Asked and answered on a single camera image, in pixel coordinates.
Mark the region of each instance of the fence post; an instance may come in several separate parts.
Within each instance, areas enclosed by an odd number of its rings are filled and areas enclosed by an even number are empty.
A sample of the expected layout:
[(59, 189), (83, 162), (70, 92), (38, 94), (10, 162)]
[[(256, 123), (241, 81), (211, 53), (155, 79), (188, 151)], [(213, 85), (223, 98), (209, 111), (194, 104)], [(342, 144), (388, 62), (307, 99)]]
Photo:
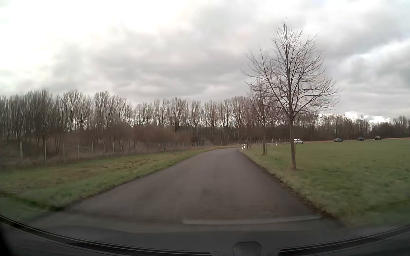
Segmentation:
[(22, 141), (20, 141), (20, 167), (23, 167), (23, 146)]

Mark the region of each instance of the grass verge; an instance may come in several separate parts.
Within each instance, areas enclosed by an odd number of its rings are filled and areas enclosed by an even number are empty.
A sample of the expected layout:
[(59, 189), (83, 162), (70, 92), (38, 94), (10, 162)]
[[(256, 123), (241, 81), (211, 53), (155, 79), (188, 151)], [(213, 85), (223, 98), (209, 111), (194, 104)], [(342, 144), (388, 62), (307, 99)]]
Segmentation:
[(140, 154), (0, 172), (0, 214), (26, 221), (218, 148), (226, 147)]
[(410, 224), (410, 141), (346, 141), (242, 150), (298, 195), (347, 226)]

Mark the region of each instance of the cloud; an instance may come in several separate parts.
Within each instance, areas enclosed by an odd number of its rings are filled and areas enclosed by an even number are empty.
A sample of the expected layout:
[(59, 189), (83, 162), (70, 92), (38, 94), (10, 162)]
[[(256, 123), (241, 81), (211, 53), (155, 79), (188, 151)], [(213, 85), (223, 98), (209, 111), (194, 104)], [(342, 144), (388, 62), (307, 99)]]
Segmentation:
[(276, 26), (287, 19), (317, 34), (327, 73), (343, 89), (334, 112), (372, 120), (410, 117), (410, 1), (112, 0), (58, 6), (0, 1), (0, 94), (41, 87), (54, 93), (109, 90), (134, 104), (244, 95), (246, 54), (269, 47)]

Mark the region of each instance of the row of trees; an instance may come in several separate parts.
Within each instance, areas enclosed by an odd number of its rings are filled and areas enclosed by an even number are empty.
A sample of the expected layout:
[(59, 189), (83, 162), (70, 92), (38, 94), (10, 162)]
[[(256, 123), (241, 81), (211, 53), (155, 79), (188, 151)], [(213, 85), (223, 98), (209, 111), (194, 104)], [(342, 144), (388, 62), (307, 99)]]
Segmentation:
[[(94, 97), (77, 90), (53, 95), (48, 90), (10, 97), (0, 95), (0, 140), (47, 141), (58, 145), (68, 132), (86, 133), (92, 141), (136, 139), (165, 142), (161, 130), (183, 133), (188, 142), (245, 142), (255, 139), (290, 141), (289, 118), (260, 104), (260, 92), (220, 102), (182, 98), (144, 102), (134, 108), (126, 99), (98, 92)], [(363, 117), (340, 114), (302, 114), (294, 119), (296, 137), (305, 141), (336, 137), (410, 137), (410, 119), (372, 124)], [(151, 134), (135, 133), (153, 130)]]

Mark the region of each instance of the road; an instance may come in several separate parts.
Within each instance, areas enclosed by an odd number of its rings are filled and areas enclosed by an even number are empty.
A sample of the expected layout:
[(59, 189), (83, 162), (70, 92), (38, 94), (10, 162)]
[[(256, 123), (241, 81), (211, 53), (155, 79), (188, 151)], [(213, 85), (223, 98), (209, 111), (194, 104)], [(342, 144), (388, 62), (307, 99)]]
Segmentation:
[(328, 220), (319, 217), (237, 148), (227, 148), (198, 154), (35, 224), (41, 227), (53, 223), (96, 224), (95, 220), (100, 219), (111, 220), (117, 228), (122, 223), (132, 223), (133, 228), (140, 224), (216, 227), (285, 223), (286, 226), (302, 220), (303, 224), (330, 226)]

